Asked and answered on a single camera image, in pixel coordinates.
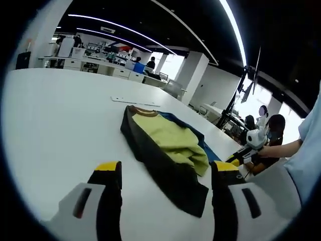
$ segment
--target light blue sleeve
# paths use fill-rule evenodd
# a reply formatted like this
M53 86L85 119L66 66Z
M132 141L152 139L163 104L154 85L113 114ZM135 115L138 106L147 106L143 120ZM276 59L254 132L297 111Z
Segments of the light blue sleeve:
M309 129L310 129L310 126L311 126L311 123L313 122L313 120L315 119L314 116L317 114L315 112L318 112L320 111L319 110L319 102L320 102L320 94L318 95L317 99L316 99L316 102L314 104L314 107L313 109L310 111L310 113L307 115L307 117L305 118L305 120L301 123L301 125L299 126L299 133L300 133L300 138L302 141L304 141Z

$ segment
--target window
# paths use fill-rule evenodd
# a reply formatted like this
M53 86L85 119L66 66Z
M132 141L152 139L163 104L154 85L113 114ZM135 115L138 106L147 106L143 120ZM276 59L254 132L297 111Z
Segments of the window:
M150 59L152 57L155 57L155 69L154 69L154 71L157 69L157 66L158 66L162 56L163 56L163 53L159 53L159 52L152 52L152 54L150 55L148 62L150 61Z
M167 74L169 79L175 79L182 65L184 56L169 54L161 68L161 73Z
M300 134L298 127L302 123L303 119L301 119L297 113L295 113L294 110L285 103L282 104L279 114L283 115L285 118L283 144L288 144L299 139Z
M247 87L251 84L251 80L248 78L245 78L244 80L244 91L247 89ZM242 119L245 119L248 115L252 115L254 119L259 117L259 109L262 105L268 106L271 98L272 93L268 91L267 89L263 88L261 85L257 84L255 86L255 91L253 94L253 87L251 89L251 92L247 98L247 101L244 103L241 103L242 98L244 96L244 92L241 92L239 95L236 96L236 101L234 105L234 109L239 112L239 116Z

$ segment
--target black ceiling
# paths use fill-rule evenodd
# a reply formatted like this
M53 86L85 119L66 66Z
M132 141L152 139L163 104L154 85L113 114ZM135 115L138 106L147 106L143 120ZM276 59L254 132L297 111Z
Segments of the black ceiling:
M240 75L242 69L234 64L235 61L241 62L239 47L219 0L158 2L174 10L204 40L219 61L219 68ZM228 0L228 3L241 33L248 64L256 65L261 46L259 70L287 86L311 109L321 79L321 20L317 1ZM100 27L105 26L115 29L114 35L117 37L142 46L155 45L122 28L96 20L69 17L68 14L112 21L141 32L163 45L203 52L213 62L204 47L181 23L150 0L74 0L59 24L62 27L59 31L76 32L76 27L100 31Z

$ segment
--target person's arm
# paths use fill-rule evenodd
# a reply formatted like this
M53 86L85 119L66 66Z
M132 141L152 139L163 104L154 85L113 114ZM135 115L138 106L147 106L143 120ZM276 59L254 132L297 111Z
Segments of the person's arm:
M259 151L259 155L261 157L291 157L293 156L301 147L302 140L298 139L294 142L291 142L289 144L283 145L283 146L264 146L261 151Z
M248 162L245 164L245 166L249 170L249 172L253 173L254 175L259 174L266 169L266 166L263 163L255 166L252 162Z

